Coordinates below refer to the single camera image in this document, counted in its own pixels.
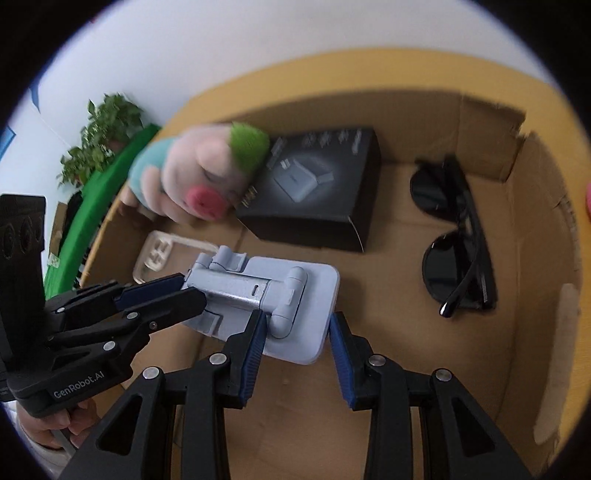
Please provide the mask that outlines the left human hand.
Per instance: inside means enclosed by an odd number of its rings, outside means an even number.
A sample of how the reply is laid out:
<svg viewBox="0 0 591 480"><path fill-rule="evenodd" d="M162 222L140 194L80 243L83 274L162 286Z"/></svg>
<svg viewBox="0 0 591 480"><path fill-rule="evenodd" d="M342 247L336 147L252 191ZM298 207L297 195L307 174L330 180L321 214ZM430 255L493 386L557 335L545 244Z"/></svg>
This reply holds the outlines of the left human hand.
<svg viewBox="0 0 591 480"><path fill-rule="evenodd" d="M44 418L31 416L20 404L16 404L18 421L29 439L51 449L59 449L61 444L54 431L68 430L70 441L80 447L93 427L100 421L97 406L93 399L79 402L76 407L61 410Z"/></svg>

